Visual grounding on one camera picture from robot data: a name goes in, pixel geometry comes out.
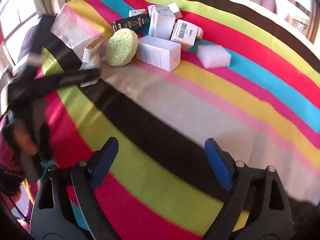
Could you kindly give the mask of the person left hand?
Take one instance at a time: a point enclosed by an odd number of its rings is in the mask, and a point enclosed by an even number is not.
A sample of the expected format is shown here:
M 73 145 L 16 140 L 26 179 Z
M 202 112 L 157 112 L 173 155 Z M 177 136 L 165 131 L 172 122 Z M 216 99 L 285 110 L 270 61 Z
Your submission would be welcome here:
M 29 156 L 34 156 L 38 152 L 38 149 L 31 140 L 29 133 L 23 128 L 14 126 L 12 133 L 14 136 L 14 141 L 17 143 L 22 153 Z

